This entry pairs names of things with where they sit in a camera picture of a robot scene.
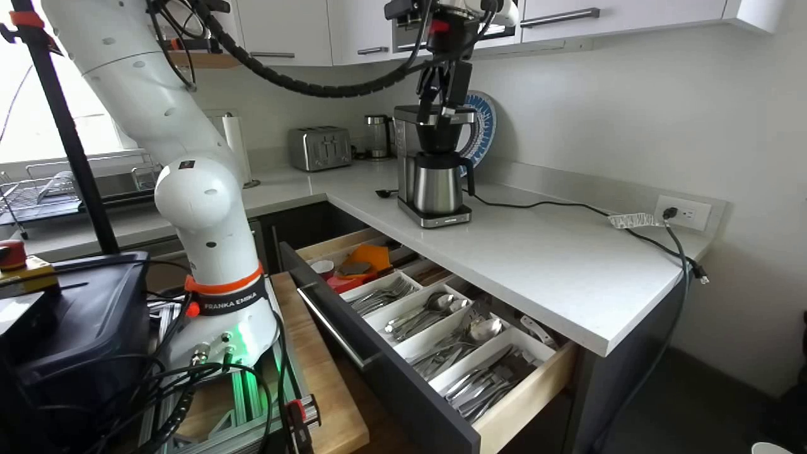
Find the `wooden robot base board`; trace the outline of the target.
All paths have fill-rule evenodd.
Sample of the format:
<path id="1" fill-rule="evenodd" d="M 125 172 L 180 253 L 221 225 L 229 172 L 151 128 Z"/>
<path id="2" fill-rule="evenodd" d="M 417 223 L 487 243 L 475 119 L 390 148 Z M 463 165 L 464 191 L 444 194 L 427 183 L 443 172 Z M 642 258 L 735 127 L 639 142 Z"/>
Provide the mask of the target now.
<path id="1" fill-rule="evenodd" d="M 294 377 L 318 401 L 320 422 L 311 423 L 313 454 L 356 454 L 372 441 L 369 427 L 342 377 L 311 311 L 289 272 L 271 277 L 280 304 Z"/>

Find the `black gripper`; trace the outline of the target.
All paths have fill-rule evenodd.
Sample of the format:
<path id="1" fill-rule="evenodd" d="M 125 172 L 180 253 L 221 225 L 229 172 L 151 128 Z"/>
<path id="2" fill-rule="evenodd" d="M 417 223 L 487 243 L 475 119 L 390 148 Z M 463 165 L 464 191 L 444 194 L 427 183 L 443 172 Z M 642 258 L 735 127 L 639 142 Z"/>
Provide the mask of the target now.
<path id="1" fill-rule="evenodd" d="M 430 127 L 431 113 L 439 108 L 439 94 L 450 94 L 444 98 L 448 123 L 473 122 L 473 108 L 468 106 L 469 59 L 475 44 L 502 9 L 506 0 L 390 0 L 385 6 L 390 21 L 419 27 L 411 55 L 396 70 L 396 79 L 417 70 L 415 59 L 421 45 L 431 51 L 431 59 L 421 64 L 419 127 Z"/>

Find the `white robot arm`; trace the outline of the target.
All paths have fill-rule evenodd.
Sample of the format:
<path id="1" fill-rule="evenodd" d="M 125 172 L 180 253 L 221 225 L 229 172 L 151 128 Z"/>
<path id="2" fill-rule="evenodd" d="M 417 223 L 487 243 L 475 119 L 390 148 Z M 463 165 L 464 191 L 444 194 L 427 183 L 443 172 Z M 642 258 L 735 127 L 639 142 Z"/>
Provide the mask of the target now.
<path id="1" fill-rule="evenodd" d="M 106 111 L 160 165 L 155 201 L 178 230 L 187 261 L 192 304 L 170 338 L 174 365 L 253 365 L 280 336 L 269 275 L 250 232 L 242 177 L 233 146 L 180 83 L 158 38 L 165 0 L 40 0 L 59 40 Z M 430 152 L 456 146 L 451 113 L 464 106 L 473 48 L 502 0 L 390 0 L 385 15 L 417 21 L 430 60 L 354 87 L 315 87 L 284 75 L 253 59 L 212 15 L 198 15 L 233 59 L 261 79 L 315 98 L 354 98 L 419 73 L 424 87 L 419 128 Z"/>

